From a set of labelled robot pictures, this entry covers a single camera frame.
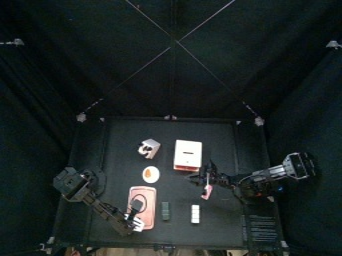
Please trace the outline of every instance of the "small cube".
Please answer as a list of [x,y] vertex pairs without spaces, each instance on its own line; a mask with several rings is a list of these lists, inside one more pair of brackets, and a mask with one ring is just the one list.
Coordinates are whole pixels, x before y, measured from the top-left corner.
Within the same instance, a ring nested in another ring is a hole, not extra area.
[[198,224],[201,219],[201,208],[200,205],[192,206],[192,223]]
[[162,202],[162,218],[170,220],[170,203]]

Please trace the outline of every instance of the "black curtain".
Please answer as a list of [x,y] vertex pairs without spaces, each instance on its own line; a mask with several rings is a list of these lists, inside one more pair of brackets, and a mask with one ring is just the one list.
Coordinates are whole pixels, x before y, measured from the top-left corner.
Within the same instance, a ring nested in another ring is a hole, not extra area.
[[281,208],[285,234],[300,255],[342,253],[342,51],[332,50],[269,120],[274,163],[309,152],[317,176],[288,183]]
[[0,254],[13,254],[50,238],[75,116],[22,48],[0,52]]
[[75,112],[103,99],[89,114],[253,119],[242,101],[269,117],[341,31],[342,1],[13,0],[0,12]]

